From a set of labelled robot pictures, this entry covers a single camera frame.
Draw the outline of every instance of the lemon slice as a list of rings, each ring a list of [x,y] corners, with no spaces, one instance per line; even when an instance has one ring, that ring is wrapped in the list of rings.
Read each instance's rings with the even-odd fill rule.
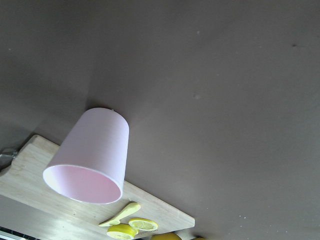
[[[107,235],[114,239],[119,240],[132,240],[135,238],[135,235],[138,233],[138,230],[129,226],[128,224],[120,223],[118,225],[113,225],[109,227]]]
[[[154,231],[158,229],[158,224],[146,218],[132,218],[129,220],[129,225],[141,231]]]

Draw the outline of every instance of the cutting board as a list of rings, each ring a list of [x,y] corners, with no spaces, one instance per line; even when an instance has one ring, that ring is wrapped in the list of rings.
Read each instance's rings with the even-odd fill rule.
[[[55,143],[34,135],[12,161],[8,171],[0,176],[0,193],[45,213],[63,218],[79,226],[81,231],[87,229],[89,232],[99,233],[101,239],[112,238],[106,235],[108,228],[99,227],[98,224],[111,218],[131,201],[140,203],[141,209],[122,219],[122,223],[127,224],[130,218],[146,218],[159,225],[156,231],[141,231],[135,236],[136,239],[195,226],[193,217],[127,181],[124,182],[122,198],[111,204],[78,202],[56,193],[46,185],[42,172],[58,149],[59,146]]]

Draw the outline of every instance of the pink cup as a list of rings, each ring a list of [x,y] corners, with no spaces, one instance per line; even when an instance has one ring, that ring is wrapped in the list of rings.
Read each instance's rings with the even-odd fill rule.
[[[43,179],[61,195],[110,204],[123,194],[129,126],[113,110],[86,111],[63,141]]]

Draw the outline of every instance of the whole lemon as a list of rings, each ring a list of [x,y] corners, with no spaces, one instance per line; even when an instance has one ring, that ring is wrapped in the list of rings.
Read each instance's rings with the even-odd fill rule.
[[[182,240],[177,234],[173,232],[153,235],[151,240]]]

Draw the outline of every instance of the yellow knife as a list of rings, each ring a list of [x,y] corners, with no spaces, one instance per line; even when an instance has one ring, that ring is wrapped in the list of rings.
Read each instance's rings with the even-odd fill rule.
[[[137,202],[131,202],[127,206],[125,206],[117,215],[112,217],[111,219],[107,221],[103,221],[99,224],[99,227],[110,227],[113,225],[118,225],[120,224],[120,220],[134,214],[138,210],[141,209],[141,205]]]

